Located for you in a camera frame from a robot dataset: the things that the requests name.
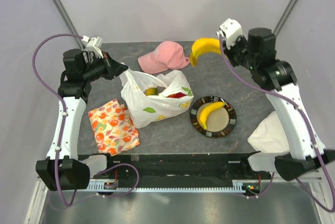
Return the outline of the fake banana bunch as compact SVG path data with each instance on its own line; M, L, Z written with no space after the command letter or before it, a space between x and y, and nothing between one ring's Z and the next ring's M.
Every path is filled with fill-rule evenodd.
M197 39L192 47L189 55L190 63L193 67L197 65L198 58L207 53L216 53L221 55L220 46L222 41L215 38L200 38Z

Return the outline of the white plastic bag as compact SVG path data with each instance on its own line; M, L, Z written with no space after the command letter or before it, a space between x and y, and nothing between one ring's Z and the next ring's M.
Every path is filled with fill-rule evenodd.
M179 70L154 76L128 69L120 75L120 79L123 86L121 97L127 104L136 128L186 112L194 98L186 76ZM158 88L158 95L146 96L145 91L152 87ZM168 98L175 93L184 93L186 96Z

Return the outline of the fake red tomato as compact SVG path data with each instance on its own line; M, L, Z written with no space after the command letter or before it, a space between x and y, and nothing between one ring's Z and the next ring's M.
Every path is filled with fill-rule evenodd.
M168 98L181 98L181 97L184 97L186 96L186 94L184 93L175 93L175 94L171 94L168 96Z

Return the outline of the single fake banana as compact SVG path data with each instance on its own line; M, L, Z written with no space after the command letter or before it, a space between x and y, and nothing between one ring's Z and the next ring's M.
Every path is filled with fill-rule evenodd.
M209 103L206 107L203 108L203 110L199 113L199 117L198 117L198 122L199 124L202 126L203 129L207 130L207 118L208 116L220 109L223 108L226 105L225 102L214 102L214 103Z

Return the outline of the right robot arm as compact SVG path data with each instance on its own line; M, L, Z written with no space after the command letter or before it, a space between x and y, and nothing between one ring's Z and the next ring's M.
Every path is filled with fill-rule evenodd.
M292 67L276 58L276 35L268 28L253 28L244 37L241 26L232 23L222 25L218 35L225 37L221 45L230 66L246 68L255 89L266 94L289 145L287 152L250 155L239 167L241 175L250 179L259 171L277 172L291 181L320 168L321 162L333 162L334 150L327 149L314 131Z

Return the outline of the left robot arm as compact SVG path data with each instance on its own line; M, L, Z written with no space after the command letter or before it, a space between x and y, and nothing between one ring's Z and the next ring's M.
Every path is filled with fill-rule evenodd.
M81 49L66 51L63 64L65 70L57 91L60 101L54 138L46 159L36 163L36 172L51 191L86 189L96 174L102 178L114 175L115 166L107 161L105 154L78 160L77 143L91 82L102 77L112 80L128 70L107 52L98 58L93 52Z

